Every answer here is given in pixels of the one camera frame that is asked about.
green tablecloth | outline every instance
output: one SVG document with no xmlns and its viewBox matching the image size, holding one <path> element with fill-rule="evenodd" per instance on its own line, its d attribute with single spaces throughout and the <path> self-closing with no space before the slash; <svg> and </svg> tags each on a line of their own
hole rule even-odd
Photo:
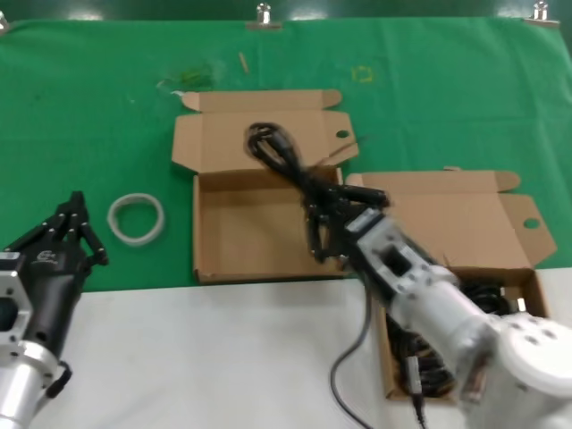
<svg viewBox="0 0 572 429">
<path fill-rule="evenodd" d="M 184 110 L 172 84 L 157 83 L 197 67 L 217 90 L 340 89 L 361 137 L 346 172 L 518 172 L 559 246 L 542 267 L 572 265 L 572 69 L 557 29 L 509 19 L 306 21 L 282 31 L 29 21 L 0 38 L 0 63 L 0 243 L 83 190 L 111 259 L 88 290 L 194 283 L 192 175 L 171 163 Z M 121 244 L 105 223 L 131 192 L 157 196 L 167 214 L 144 248 Z"/>
</svg>

white table surface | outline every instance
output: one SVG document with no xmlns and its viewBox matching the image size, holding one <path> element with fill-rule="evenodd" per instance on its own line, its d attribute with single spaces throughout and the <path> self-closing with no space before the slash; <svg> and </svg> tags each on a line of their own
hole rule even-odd
<svg viewBox="0 0 572 429">
<path fill-rule="evenodd" d="M 552 316 L 572 326 L 572 268 L 541 271 Z M 34 429 L 355 428 L 328 386 L 362 323 L 357 281 L 211 286 L 83 295 L 63 353 L 74 376 Z M 339 372 L 376 429 L 418 429 L 383 396 L 375 336 Z M 463 428 L 428 405 L 429 429 Z"/>
</svg>

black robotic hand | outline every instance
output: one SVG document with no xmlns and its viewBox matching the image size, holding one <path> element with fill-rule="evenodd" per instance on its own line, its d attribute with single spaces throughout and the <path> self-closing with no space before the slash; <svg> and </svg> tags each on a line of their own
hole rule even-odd
<svg viewBox="0 0 572 429">
<path fill-rule="evenodd" d="M 32 308 L 22 340 L 34 341 L 59 359 L 65 337 L 93 265 L 107 265 L 105 249 L 88 224 L 81 192 L 72 192 L 55 214 L 4 249 L 0 271 L 16 272 Z M 93 252 L 81 246 L 84 239 Z M 11 299 L 0 301 L 0 332 L 9 331 L 18 315 Z"/>
</svg>

metal clip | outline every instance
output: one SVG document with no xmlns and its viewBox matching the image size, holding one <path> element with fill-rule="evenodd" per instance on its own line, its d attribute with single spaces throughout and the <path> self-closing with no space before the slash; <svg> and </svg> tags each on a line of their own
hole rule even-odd
<svg viewBox="0 0 572 429">
<path fill-rule="evenodd" d="M 525 22 L 536 24 L 542 27 L 558 27 L 559 21 L 550 21 L 548 19 L 548 1 L 538 0 L 534 4 L 534 13 L 531 18 L 526 18 Z"/>
<path fill-rule="evenodd" d="M 270 10 L 272 8 L 268 3 L 261 3 L 257 6 L 257 21 L 247 22 L 247 29 L 281 29 L 280 22 L 272 22 Z"/>
<path fill-rule="evenodd" d="M 10 24 L 8 20 L 4 16 L 4 13 L 0 11 L 0 36 L 3 36 L 4 33 L 7 33 L 10 29 Z"/>
<path fill-rule="evenodd" d="M 548 3 L 544 0 L 539 0 L 534 4 L 533 20 L 547 21 L 548 20 Z"/>
</svg>

cable connector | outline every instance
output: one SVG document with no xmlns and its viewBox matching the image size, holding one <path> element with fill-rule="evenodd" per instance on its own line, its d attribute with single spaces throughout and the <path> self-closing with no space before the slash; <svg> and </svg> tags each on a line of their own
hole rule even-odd
<svg viewBox="0 0 572 429">
<path fill-rule="evenodd" d="M 415 410 L 417 421 L 422 429 L 426 429 L 425 425 L 425 397 L 421 387 L 421 376 L 419 375 L 419 361 L 417 356 L 408 357 L 408 381 L 409 393 L 411 395 L 411 403 Z"/>
</svg>

